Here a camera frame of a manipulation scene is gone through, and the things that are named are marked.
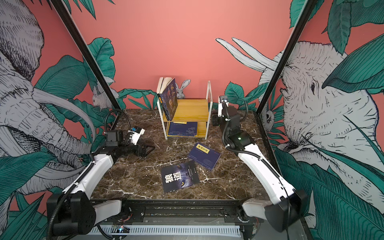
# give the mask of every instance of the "blue book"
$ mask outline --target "blue book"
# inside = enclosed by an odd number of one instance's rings
[[[216,165],[217,160],[220,158],[220,155],[220,153],[212,148],[197,142],[188,154],[188,157],[201,166],[212,170]]]
[[[164,110],[164,114],[168,121],[173,119],[177,109],[177,92],[176,81],[173,78],[163,78],[159,80],[157,87],[157,96]]]
[[[171,192],[200,182],[194,161],[163,167],[161,179],[164,192]]]
[[[169,136],[197,136],[197,122],[170,122],[167,135]]]

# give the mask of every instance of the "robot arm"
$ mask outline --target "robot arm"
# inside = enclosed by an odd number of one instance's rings
[[[92,161],[79,177],[60,194],[53,194],[47,200],[49,233],[54,236],[87,234],[95,224],[111,216],[117,215],[121,222],[129,216],[129,213],[121,212],[121,200],[92,205],[89,199],[103,175],[119,157],[129,153],[145,157],[154,149],[152,146],[137,144],[144,131],[140,127],[133,127],[128,131],[126,139],[123,139],[121,130],[106,133],[105,144],[90,154]]]
[[[270,198],[270,201],[248,199],[243,202],[244,217],[266,219],[276,231],[282,232],[303,216],[307,195],[303,190],[296,190],[272,167],[254,140],[241,130],[240,121],[237,109],[228,105],[227,96],[220,96],[218,114],[212,117],[212,125],[220,126],[225,147],[245,162]]]

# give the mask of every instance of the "open book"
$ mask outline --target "open book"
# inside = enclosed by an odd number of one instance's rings
[[[174,78],[159,79],[156,90],[160,105],[168,121],[173,119],[177,108],[176,82]]]

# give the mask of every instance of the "yellow label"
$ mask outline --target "yellow label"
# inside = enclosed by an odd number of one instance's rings
[[[201,146],[200,144],[198,144],[196,147],[205,153],[209,153],[209,149]]]

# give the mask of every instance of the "white cable tray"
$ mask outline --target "white cable tray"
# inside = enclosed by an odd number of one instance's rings
[[[241,237],[240,226],[201,226],[201,225],[124,225],[129,233],[116,233],[112,225],[101,225],[108,235],[215,235]],[[99,235],[94,227],[88,235]]]

